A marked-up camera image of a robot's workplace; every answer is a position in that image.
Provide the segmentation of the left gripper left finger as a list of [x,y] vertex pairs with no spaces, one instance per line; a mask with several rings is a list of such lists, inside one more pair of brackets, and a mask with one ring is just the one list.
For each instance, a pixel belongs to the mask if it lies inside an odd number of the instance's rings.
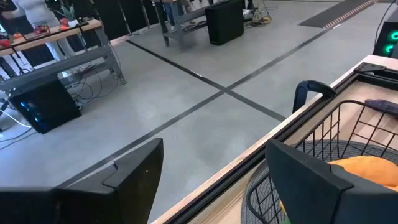
[[69,187],[0,187],[0,224],[146,224],[163,159],[155,138]]

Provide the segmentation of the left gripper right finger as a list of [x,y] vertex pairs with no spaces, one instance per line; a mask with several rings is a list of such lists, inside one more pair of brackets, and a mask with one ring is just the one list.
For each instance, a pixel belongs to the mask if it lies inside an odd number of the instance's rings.
[[398,224],[396,191],[276,140],[266,161],[291,224]]

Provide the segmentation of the orange yellow mango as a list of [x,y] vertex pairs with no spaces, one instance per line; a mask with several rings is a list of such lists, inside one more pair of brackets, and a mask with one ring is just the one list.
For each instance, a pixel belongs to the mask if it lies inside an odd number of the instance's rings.
[[398,192],[398,165],[374,156],[355,156],[329,162],[345,171]]

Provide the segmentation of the black computer blue light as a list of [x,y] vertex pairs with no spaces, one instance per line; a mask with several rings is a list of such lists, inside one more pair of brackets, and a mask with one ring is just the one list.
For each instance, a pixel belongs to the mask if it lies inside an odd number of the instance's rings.
[[8,101],[40,134],[81,116],[79,107],[60,80],[15,90]]

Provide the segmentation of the grey workbench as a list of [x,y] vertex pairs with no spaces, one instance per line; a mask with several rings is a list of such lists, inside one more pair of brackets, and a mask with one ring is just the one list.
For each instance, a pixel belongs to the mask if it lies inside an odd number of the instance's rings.
[[[169,40],[176,40],[181,47],[185,47],[185,36],[198,30],[205,28],[207,26],[206,21],[196,21],[196,19],[202,18],[205,16],[205,9],[214,5],[221,3],[222,0],[199,0],[200,2],[206,1],[208,4],[199,7],[198,9],[192,9],[190,13],[184,13],[184,15],[180,15],[178,13],[178,3],[181,3],[181,0],[151,0],[155,6],[155,11],[158,15],[159,23],[161,26],[162,36],[166,46],[169,46]],[[191,8],[193,7],[192,2],[194,0],[190,0]],[[172,13],[175,21],[175,30],[171,31],[169,19],[166,15],[164,9],[164,3],[170,3],[172,5]]]
[[82,76],[82,78],[90,77],[97,72],[102,72],[103,70],[110,70],[117,75],[120,84],[126,84],[125,77],[113,52],[112,45],[110,44],[108,37],[105,34],[103,24],[97,19],[91,19],[78,27],[73,27],[67,30],[59,30],[58,27],[52,27],[50,28],[49,35],[44,35],[34,40],[25,40],[24,38],[20,37],[16,39],[10,47],[1,49],[0,57],[4,55],[11,55],[15,52],[21,52],[23,50],[27,50],[32,47],[45,44],[47,42],[54,42],[56,40],[66,38],[71,35],[77,35],[88,30],[95,31],[97,37],[100,40],[99,47],[0,82],[0,90],[7,91],[13,88],[17,88],[19,86],[29,84],[33,85],[37,81],[47,80],[51,76],[55,76],[65,70],[75,68],[79,65],[92,62],[98,58],[103,58],[104,62],[94,65],[93,71],[86,73]]

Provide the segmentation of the computer with green fans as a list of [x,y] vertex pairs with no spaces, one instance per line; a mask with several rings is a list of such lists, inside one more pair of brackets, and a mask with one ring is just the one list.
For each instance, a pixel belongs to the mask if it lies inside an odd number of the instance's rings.
[[396,44],[398,44],[398,22],[384,22],[373,55],[391,57]]

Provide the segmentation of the black floor mat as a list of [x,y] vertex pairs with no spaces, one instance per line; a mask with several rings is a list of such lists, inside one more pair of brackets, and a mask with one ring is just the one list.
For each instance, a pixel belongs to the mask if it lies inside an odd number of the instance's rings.
[[303,21],[300,26],[329,29],[372,6],[376,0],[344,0],[325,11]]

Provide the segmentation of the black box cabinet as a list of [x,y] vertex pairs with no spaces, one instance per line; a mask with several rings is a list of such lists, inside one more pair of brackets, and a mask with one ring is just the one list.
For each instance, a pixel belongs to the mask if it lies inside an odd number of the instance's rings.
[[205,9],[210,43],[223,45],[244,34],[243,3],[227,0]]

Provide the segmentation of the person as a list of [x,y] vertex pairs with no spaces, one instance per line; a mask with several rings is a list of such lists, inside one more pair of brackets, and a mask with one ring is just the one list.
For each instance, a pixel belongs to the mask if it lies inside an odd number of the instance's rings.
[[[15,19],[17,17],[26,16],[32,26],[44,22],[50,28],[59,27],[61,25],[55,14],[47,8],[45,0],[12,0],[12,2],[16,6],[16,9],[1,13],[1,15],[6,19]],[[75,52],[70,47],[66,38],[46,42],[45,44],[54,59],[58,62],[75,56]]]
[[[184,13],[190,13],[192,11],[190,0],[181,0],[181,3],[178,3],[178,13],[180,15],[184,15]],[[164,3],[164,9],[166,15],[169,19],[171,31],[175,30],[175,21],[172,13],[172,5],[170,3]]]

